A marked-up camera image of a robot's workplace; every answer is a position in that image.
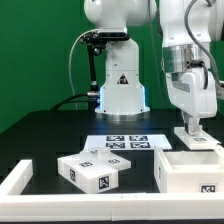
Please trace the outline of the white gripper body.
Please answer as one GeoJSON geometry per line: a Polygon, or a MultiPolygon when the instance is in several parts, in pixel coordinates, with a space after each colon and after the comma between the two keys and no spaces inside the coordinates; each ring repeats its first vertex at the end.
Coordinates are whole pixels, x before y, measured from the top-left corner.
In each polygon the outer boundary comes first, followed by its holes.
{"type": "Polygon", "coordinates": [[[204,88],[202,69],[185,73],[167,73],[167,90],[170,102],[194,118],[214,117],[217,113],[215,80],[208,73],[208,86],[204,88]]]}

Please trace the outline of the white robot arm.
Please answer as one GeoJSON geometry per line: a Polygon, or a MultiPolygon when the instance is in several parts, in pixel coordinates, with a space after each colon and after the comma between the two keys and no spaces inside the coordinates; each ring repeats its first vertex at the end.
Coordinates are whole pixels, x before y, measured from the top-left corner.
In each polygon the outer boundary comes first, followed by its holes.
{"type": "Polygon", "coordinates": [[[210,44],[222,37],[224,0],[84,0],[84,12],[95,26],[93,50],[106,50],[95,112],[127,117],[150,110],[139,80],[139,45],[129,29],[157,20],[169,100],[182,112],[184,132],[200,133],[200,120],[216,115],[222,88],[210,44]]]}

